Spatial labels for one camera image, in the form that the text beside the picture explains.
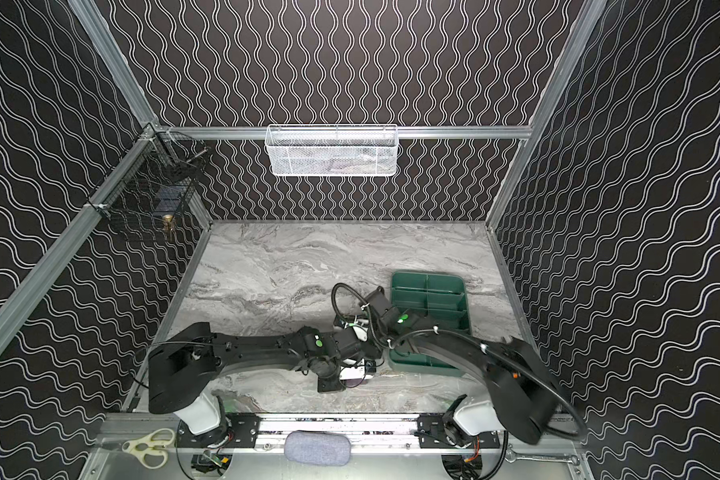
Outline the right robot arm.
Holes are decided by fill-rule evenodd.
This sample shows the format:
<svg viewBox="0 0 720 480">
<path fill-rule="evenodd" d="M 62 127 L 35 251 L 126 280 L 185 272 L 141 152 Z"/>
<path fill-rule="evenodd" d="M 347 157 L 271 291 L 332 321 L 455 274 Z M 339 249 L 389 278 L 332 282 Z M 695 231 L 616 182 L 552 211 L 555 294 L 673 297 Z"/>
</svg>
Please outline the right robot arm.
<svg viewBox="0 0 720 480">
<path fill-rule="evenodd" d="M 435 358 L 482 382 L 496 419 L 515 438 L 531 445 L 545 434 L 584 438 L 582 415 L 525 341 L 488 341 L 449 330 L 430 317 L 400 310 L 379 289 L 359 304 L 369 316 L 370 338 L 383 348 Z"/>
</svg>

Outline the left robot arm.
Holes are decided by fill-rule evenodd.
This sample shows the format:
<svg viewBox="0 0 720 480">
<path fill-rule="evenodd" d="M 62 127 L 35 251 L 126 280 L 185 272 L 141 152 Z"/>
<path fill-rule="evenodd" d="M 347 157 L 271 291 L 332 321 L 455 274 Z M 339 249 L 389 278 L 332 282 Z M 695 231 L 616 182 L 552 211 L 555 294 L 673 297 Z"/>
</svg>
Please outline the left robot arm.
<svg viewBox="0 0 720 480">
<path fill-rule="evenodd" d="M 341 391 L 344 366 L 380 358 L 380 350 L 351 328 L 321 332 L 303 326 L 283 335 L 236 336 L 215 333 L 209 323 L 198 322 L 147 355 L 148 408 L 151 414 L 176 413 L 212 380 L 258 369 L 313 373 L 320 393 Z"/>
</svg>

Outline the green compartment tray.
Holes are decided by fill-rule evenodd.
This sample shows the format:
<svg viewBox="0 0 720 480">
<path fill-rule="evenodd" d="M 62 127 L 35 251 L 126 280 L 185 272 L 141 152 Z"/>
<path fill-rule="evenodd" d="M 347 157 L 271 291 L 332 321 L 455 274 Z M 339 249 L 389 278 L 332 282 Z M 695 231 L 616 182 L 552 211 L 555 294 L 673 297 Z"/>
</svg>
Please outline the green compartment tray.
<svg viewBox="0 0 720 480">
<path fill-rule="evenodd" d="M 471 334 L 468 296 L 459 276 L 398 270 L 392 274 L 389 299 L 403 313 L 428 316 L 450 330 Z M 410 352 L 389 352 L 391 368 L 399 372 L 461 377 L 463 373 L 433 357 Z"/>
</svg>

